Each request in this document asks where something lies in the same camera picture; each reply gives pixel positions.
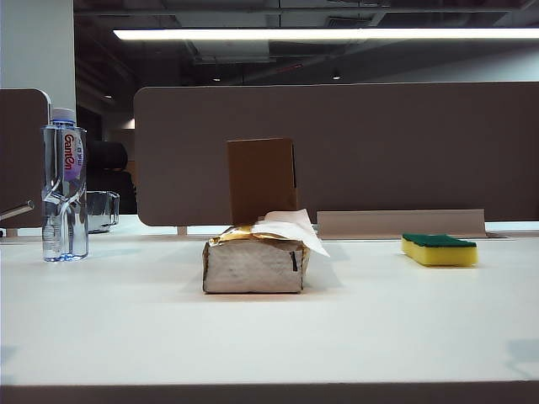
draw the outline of bottle label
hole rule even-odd
[[[64,179],[78,177],[84,164],[83,140],[76,130],[64,130]]]

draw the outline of brown cardboard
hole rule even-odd
[[[233,225],[254,223],[272,210],[297,210],[291,139],[228,141]]]

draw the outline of glass cup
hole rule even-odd
[[[120,196],[112,191],[87,191],[88,233],[105,233],[117,225]]]

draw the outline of plastic water bottle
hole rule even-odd
[[[45,143],[43,259],[74,261],[88,255],[86,131],[75,111],[55,108],[42,128]]]

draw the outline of sponge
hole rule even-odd
[[[478,261],[475,242],[467,242],[446,234],[427,235],[404,233],[402,249],[423,265],[468,266]]]

